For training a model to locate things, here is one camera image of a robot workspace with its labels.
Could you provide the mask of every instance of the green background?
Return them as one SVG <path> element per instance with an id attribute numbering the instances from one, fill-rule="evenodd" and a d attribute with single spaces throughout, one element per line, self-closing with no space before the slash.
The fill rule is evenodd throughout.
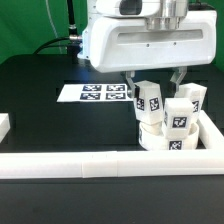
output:
<path id="1" fill-rule="evenodd" d="M 218 12 L 217 56 L 214 63 L 224 71 L 224 1 L 205 2 Z M 87 23 L 86 0 L 73 0 L 73 4 L 76 25 L 81 33 Z M 66 0 L 49 0 L 49 6 L 58 36 L 68 36 Z M 31 54 L 54 38 L 45 0 L 0 0 L 0 63 L 12 55 Z M 44 53 L 59 53 L 59 50 L 45 50 Z"/>

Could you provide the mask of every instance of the metal bracket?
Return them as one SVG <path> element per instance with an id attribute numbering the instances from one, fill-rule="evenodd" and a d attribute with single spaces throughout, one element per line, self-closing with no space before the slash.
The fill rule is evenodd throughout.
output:
<path id="1" fill-rule="evenodd" d="M 132 78 L 135 77 L 135 71 L 122 72 L 121 75 L 123 76 L 124 81 L 128 86 L 128 90 L 127 90 L 128 97 L 130 97 L 132 99 L 138 98 L 140 88 L 138 86 L 136 86 L 132 81 Z"/>
<path id="2" fill-rule="evenodd" d="M 179 85 L 187 74 L 187 66 L 179 67 L 174 69 L 175 72 L 170 80 L 174 84 L 174 92 L 179 91 Z"/>

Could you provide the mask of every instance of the black tabletop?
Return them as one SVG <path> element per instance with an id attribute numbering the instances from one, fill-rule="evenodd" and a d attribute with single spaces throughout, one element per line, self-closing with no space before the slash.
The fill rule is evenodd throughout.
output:
<path id="1" fill-rule="evenodd" d="M 222 130 L 224 74 L 190 67 L 184 82 L 208 87 L 204 109 Z M 161 84 L 170 69 L 137 72 Z M 12 128 L 1 152 L 143 150 L 132 102 L 56 103 L 65 83 L 121 83 L 66 56 L 20 55 L 0 66 L 0 112 Z M 0 180 L 0 223 L 222 224 L 223 176 Z"/>
<path id="2" fill-rule="evenodd" d="M 136 72 L 168 96 L 171 69 Z M 0 112 L 10 114 L 11 130 L 2 152 L 143 150 L 132 102 L 57 103 L 64 84 L 123 83 L 120 73 L 101 74 L 72 64 L 65 55 L 20 55 L 0 66 Z M 188 68 L 183 83 L 208 87 L 203 109 L 224 127 L 221 100 L 224 74 L 214 65 Z"/>

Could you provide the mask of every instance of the white paper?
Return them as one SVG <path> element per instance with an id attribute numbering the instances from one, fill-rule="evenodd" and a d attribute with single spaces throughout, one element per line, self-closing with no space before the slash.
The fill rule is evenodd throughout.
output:
<path id="1" fill-rule="evenodd" d="M 67 84 L 57 102 L 132 101 L 125 84 Z"/>

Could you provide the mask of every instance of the block with marker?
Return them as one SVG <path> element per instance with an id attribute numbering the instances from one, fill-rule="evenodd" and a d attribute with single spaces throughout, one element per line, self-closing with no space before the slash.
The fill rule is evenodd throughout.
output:
<path id="1" fill-rule="evenodd" d="M 187 98 L 169 98 L 165 101 L 162 132 L 166 139 L 187 138 L 193 115 L 193 104 Z"/>
<path id="2" fill-rule="evenodd" d="M 189 83 L 179 86 L 179 91 L 176 92 L 175 98 L 188 98 L 193 106 L 192 122 L 195 123 L 198 120 L 199 113 L 205 98 L 207 88 L 195 83 Z"/>
<path id="3" fill-rule="evenodd" d="M 135 84 L 140 87 L 139 97 L 134 99 L 136 118 L 147 125 L 154 125 L 157 128 L 163 120 L 160 85 L 149 81 Z"/>

